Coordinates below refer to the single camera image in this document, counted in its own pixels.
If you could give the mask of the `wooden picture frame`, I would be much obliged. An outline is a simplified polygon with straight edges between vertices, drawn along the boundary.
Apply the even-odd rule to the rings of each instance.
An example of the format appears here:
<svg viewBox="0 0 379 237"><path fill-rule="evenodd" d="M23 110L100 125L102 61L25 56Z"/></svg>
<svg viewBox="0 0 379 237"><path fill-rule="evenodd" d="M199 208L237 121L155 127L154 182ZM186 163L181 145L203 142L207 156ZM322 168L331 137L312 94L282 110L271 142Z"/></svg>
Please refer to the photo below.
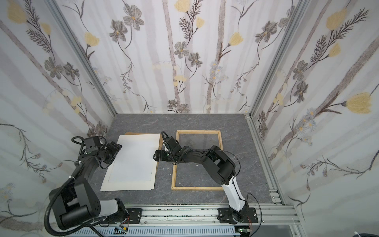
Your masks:
<svg viewBox="0 0 379 237"><path fill-rule="evenodd" d="M176 132L177 140L182 134L216 134L218 136L219 148L223 150L222 135L220 130L178 130ZM177 165L173 166L171 190L172 191L223 191L222 187L177 187Z"/></svg>

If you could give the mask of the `white mat photo sheet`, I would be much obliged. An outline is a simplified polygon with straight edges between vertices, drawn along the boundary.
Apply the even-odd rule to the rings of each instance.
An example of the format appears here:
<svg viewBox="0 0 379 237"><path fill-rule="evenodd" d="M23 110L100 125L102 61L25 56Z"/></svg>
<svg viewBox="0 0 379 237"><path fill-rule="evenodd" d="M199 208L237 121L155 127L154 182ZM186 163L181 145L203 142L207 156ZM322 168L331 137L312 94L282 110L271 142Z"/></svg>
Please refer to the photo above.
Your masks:
<svg viewBox="0 0 379 237"><path fill-rule="evenodd" d="M152 190L158 162L153 159L159 149L160 134L121 135L122 146L108 167L100 191Z"/></svg>

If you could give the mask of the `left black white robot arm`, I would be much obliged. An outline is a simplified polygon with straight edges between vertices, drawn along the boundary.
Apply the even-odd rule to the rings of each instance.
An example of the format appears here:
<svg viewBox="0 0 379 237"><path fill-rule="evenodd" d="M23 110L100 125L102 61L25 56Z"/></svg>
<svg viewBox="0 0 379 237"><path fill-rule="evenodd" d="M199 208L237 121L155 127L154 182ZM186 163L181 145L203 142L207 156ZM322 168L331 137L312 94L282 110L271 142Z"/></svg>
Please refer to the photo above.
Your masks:
<svg viewBox="0 0 379 237"><path fill-rule="evenodd" d="M115 160L122 145L108 143L103 136L74 136L80 145L75 170L64 184L49 194L44 214L44 227L53 236L70 235L84 227L98 224L125 223L130 219L119 198L99 200L89 180L97 168L106 169Z"/></svg>

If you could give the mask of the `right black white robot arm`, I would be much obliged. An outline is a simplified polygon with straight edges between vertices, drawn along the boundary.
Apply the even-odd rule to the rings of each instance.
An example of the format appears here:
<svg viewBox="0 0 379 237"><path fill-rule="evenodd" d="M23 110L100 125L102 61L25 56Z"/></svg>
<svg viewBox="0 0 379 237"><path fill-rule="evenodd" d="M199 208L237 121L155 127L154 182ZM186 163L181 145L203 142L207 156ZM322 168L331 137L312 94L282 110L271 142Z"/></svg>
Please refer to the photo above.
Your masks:
<svg viewBox="0 0 379 237"><path fill-rule="evenodd" d="M192 147L182 147L173 137L162 132L163 148L156 150L153 159L156 162L169 162L174 165L195 163L202 165L209 176L223 188L228 201L229 210L219 213L221 223L243 223L249 210L248 201L243 197L236 180L238 173L235 163L217 146L199 150Z"/></svg>

